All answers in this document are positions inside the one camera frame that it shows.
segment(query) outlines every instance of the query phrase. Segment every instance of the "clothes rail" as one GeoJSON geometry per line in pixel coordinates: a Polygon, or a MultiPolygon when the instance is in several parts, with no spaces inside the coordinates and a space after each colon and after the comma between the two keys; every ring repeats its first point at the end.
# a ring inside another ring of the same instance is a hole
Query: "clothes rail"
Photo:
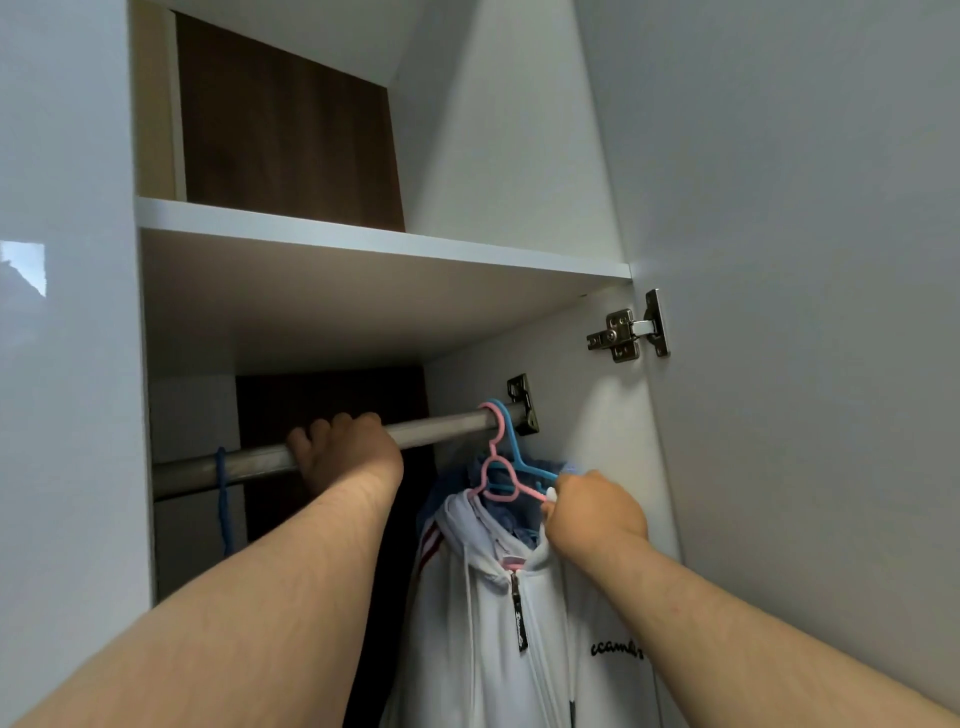
{"type": "MultiPolygon", "coordinates": [[[[527,421],[523,402],[508,404],[514,425],[527,421]]],[[[461,435],[496,429],[496,417],[489,409],[462,415],[431,417],[409,423],[387,425],[386,430],[400,449],[433,445],[461,435]]],[[[297,469],[293,455],[285,445],[237,450],[227,453],[227,482],[242,483],[266,475],[291,473],[297,469]]],[[[217,464],[213,455],[154,465],[154,501],[191,496],[217,489],[217,464]]]]}

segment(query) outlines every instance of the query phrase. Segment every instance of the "hand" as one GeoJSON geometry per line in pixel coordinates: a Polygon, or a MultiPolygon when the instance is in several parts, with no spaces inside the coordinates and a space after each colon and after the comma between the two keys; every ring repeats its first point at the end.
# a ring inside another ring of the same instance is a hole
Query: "hand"
{"type": "Polygon", "coordinates": [[[356,420],[344,412],[332,423],[317,420],[310,426],[309,439],[298,427],[287,437],[287,447],[314,497],[350,475],[388,491],[395,491],[403,478],[400,448],[372,413],[356,420]]]}
{"type": "Polygon", "coordinates": [[[640,504],[597,471],[561,475],[557,502],[542,506],[546,537],[554,548],[591,573],[596,557],[620,536],[647,541],[647,517],[640,504]]]}

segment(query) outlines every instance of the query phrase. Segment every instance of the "pink hanger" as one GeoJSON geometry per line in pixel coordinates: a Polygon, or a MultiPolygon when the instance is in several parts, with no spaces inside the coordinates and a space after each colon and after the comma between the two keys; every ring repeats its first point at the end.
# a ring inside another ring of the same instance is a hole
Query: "pink hanger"
{"type": "Polygon", "coordinates": [[[514,470],[513,464],[507,458],[497,453],[496,446],[503,439],[503,436],[506,433],[507,426],[503,420],[503,414],[500,412],[499,407],[497,407],[495,404],[491,404],[488,401],[485,401],[483,404],[480,405],[481,409],[484,407],[491,410],[493,415],[496,417],[497,432],[496,432],[496,437],[490,440],[490,457],[488,457],[484,461],[483,467],[480,469],[480,485],[478,485],[476,488],[471,490],[469,494],[471,496],[476,496],[478,493],[483,493],[483,495],[489,498],[490,500],[496,500],[501,503],[509,503],[512,500],[516,500],[519,497],[520,493],[525,493],[528,496],[536,498],[537,500],[546,501],[546,496],[543,493],[533,488],[529,488],[525,486],[523,483],[521,483],[519,480],[517,480],[516,471],[514,470]],[[492,463],[494,460],[498,463],[501,463],[507,468],[507,473],[510,474],[510,481],[514,484],[514,491],[508,496],[498,496],[496,493],[486,492],[487,484],[488,484],[487,468],[490,466],[490,463],[492,463]]]}

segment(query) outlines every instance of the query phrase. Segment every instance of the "zipper pull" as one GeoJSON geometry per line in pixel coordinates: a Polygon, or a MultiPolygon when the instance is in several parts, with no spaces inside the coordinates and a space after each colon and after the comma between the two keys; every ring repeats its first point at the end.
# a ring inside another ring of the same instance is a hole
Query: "zipper pull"
{"type": "Polygon", "coordinates": [[[516,644],[520,652],[526,651],[527,628],[523,625],[523,606],[520,604],[520,580],[515,571],[510,572],[510,592],[514,598],[514,619],[516,620],[516,644]]]}

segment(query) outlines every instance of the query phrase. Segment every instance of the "rod bracket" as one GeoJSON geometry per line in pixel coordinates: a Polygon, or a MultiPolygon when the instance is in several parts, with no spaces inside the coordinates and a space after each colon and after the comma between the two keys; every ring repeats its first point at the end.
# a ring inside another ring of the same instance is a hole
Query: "rod bracket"
{"type": "Polygon", "coordinates": [[[534,409],[533,399],[530,397],[530,381],[527,375],[515,376],[507,380],[507,394],[511,401],[523,402],[527,411],[527,421],[515,427],[518,435],[536,435],[540,432],[540,423],[537,422],[537,411],[534,409]]]}
{"type": "Polygon", "coordinates": [[[608,314],[607,327],[587,337],[587,348],[591,352],[609,349],[613,363],[622,364],[640,358],[640,339],[646,339],[653,344],[657,356],[669,356],[670,347],[660,311],[660,290],[654,288],[648,291],[646,302],[647,310],[639,320],[634,318],[632,308],[608,314]]]}

